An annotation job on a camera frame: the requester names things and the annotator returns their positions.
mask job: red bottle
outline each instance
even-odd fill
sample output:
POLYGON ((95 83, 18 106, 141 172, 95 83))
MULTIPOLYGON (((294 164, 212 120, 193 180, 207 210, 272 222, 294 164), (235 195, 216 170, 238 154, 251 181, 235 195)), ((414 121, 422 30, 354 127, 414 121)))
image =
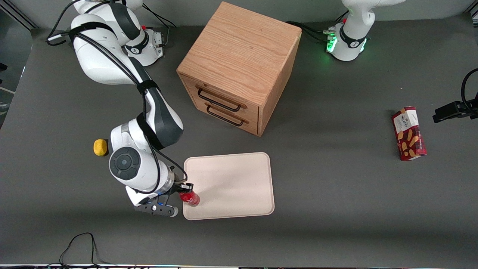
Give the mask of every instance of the red bottle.
POLYGON ((179 197, 183 202, 186 202, 190 206, 197 206, 201 201, 201 198, 194 191, 192 192, 180 192, 179 197))

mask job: drawer handle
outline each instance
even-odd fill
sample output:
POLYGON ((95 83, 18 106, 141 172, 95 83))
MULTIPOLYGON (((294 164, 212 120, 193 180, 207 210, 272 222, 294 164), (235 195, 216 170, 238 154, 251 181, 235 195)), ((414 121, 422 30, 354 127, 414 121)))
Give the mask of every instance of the drawer handle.
POLYGON ((232 111, 232 112, 237 112, 237 111, 239 111, 239 109, 241 108, 240 105, 238 105, 238 107, 235 108, 235 109, 234 109, 234 108, 231 108, 231 107, 228 107, 228 106, 223 105, 223 104, 221 104, 221 103, 219 103, 219 102, 217 102, 217 101, 212 100, 211 98, 208 98, 208 97, 206 97, 206 96, 204 96, 204 95, 201 95, 201 92, 203 92, 203 89, 202 89, 202 88, 199 88, 199 90, 197 91, 197 94, 199 95, 199 97, 201 97, 202 99, 204 99, 204 100, 206 100, 206 101, 209 101, 209 102, 211 102, 211 103, 213 103, 213 104, 215 104, 215 105, 217 105, 217 106, 220 106, 220 107, 222 107, 222 108, 224 108, 224 109, 227 109, 227 110, 232 111))
POLYGON ((207 109, 206 109, 207 113, 209 113, 210 115, 215 116, 215 117, 218 118, 218 119, 221 119, 221 120, 223 120, 223 121, 225 121, 225 122, 227 122, 227 123, 230 123, 230 124, 232 124, 232 125, 234 125, 234 126, 237 126, 237 127, 241 127, 241 126, 244 124, 244 120, 241 120, 240 123, 235 123, 235 122, 233 122, 233 121, 230 121, 230 120, 228 120, 228 119, 226 119, 226 118, 224 118, 224 117, 221 117, 221 116, 217 115, 216 113, 213 113, 213 112, 209 111, 210 108, 211 108, 211 106, 208 105, 208 106, 207 106, 207 109))

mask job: gray table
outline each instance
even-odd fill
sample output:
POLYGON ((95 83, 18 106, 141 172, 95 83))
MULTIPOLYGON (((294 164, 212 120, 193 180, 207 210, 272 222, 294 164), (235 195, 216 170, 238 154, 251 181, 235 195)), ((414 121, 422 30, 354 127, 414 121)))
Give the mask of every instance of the gray table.
MULTIPOLYGON (((90 231, 115 263, 478 267, 478 122, 432 120, 477 67, 469 16, 377 22, 349 63, 303 37, 262 138, 194 108, 175 69, 200 32, 173 29, 166 57, 147 68, 185 125, 164 152, 178 162, 268 153, 274 213, 190 222, 135 212, 92 145, 141 111, 139 94, 91 81, 43 31, 0 131, 0 263, 56 261, 70 238, 90 231), (409 105, 429 155, 401 162, 390 113, 409 105)), ((477 86, 471 78, 470 98, 477 86)), ((88 263, 89 248, 80 239, 67 262, 88 263)))

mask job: wooden drawer cabinet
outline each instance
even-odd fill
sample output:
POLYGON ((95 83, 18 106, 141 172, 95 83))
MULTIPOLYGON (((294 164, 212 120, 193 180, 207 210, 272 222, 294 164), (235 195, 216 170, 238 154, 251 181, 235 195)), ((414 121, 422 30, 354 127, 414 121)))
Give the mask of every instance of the wooden drawer cabinet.
POLYGON ((298 27, 222 2, 177 73, 197 109, 261 136, 300 36, 298 27))

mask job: yellow sponge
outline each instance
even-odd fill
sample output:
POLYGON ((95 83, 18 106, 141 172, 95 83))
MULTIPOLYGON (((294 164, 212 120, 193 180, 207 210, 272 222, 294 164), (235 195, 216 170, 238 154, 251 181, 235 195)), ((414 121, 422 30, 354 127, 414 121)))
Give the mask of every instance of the yellow sponge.
POLYGON ((93 145, 93 151, 98 156, 104 156, 108 152, 108 143, 105 139, 97 139, 93 145))

